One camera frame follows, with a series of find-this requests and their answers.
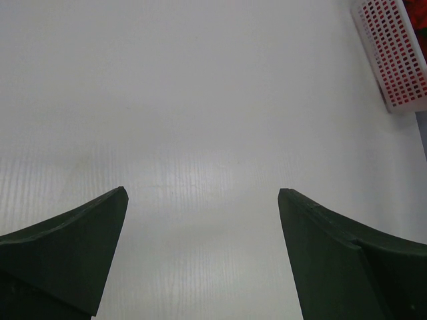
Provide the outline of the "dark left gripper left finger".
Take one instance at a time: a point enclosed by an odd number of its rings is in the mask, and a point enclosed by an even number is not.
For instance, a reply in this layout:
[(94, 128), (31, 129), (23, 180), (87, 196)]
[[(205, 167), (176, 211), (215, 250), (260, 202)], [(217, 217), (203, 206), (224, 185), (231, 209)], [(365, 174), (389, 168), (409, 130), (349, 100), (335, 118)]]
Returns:
[(1, 236), (1, 318), (96, 316), (127, 205), (127, 191), (117, 187)]

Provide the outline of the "red t shirt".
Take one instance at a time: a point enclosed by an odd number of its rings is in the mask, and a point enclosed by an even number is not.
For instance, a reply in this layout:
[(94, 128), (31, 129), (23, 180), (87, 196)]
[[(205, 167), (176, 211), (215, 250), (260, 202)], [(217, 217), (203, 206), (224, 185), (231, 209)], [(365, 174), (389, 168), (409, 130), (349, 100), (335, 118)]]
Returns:
[(404, 0), (404, 5), (414, 30), (425, 29), (427, 0)]

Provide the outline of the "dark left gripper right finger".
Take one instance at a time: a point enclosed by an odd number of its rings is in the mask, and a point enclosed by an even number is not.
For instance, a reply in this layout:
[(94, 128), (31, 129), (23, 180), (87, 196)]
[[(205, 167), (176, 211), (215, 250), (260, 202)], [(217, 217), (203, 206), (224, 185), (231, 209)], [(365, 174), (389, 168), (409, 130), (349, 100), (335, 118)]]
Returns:
[(278, 207), (304, 319), (425, 319), (426, 246), (293, 189)]

